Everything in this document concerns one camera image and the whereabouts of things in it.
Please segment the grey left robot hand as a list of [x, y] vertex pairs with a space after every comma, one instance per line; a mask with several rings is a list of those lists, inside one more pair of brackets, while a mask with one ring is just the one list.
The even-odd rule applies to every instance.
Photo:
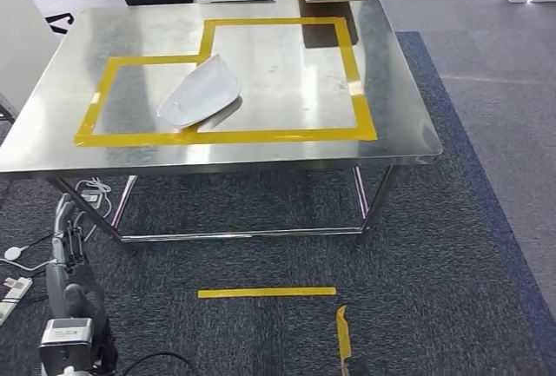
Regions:
[[47, 294], [56, 319], [91, 318], [95, 328], [102, 329], [107, 318], [105, 294], [85, 253], [82, 215], [76, 211], [69, 194], [62, 195], [57, 205], [52, 259], [46, 266]]

